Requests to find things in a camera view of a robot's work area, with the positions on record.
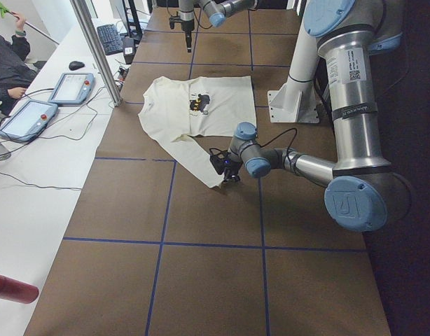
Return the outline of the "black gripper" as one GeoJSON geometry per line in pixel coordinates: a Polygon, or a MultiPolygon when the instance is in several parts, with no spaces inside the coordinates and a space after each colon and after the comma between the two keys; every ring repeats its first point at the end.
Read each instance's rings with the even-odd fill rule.
{"type": "Polygon", "coordinates": [[[185,33],[185,41],[186,41],[186,50],[188,53],[192,52],[192,32],[195,29],[195,21],[191,20],[182,20],[181,21],[181,30],[185,33]]]}
{"type": "Polygon", "coordinates": [[[237,164],[225,166],[223,170],[223,182],[224,183],[236,183],[241,180],[239,170],[241,166],[237,164]]]}

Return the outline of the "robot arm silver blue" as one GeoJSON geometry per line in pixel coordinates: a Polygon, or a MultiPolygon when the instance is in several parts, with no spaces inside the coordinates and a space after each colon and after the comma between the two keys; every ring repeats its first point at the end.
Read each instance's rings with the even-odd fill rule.
{"type": "Polygon", "coordinates": [[[177,15],[170,16],[169,25],[171,29],[175,22],[181,25],[181,30],[185,34],[186,50],[190,53],[192,51],[192,33],[195,29],[195,6],[199,6],[206,14],[212,26],[220,27],[227,18],[240,11],[255,9],[257,5],[258,1],[254,0],[223,1],[221,3],[203,0],[178,0],[179,10],[177,15]]]}
{"type": "Polygon", "coordinates": [[[256,128],[240,123],[229,148],[212,164],[226,181],[244,167],[258,179],[284,169],[324,187],[324,204],[340,226],[378,230],[402,219],[412,205],[409,183],[382,156],[370,56],[393,50],[402,36],[403,1],[308,1],[294,60],[315,72],[326,62],[337,162],[293,148],[266,150],[256,128]]]}

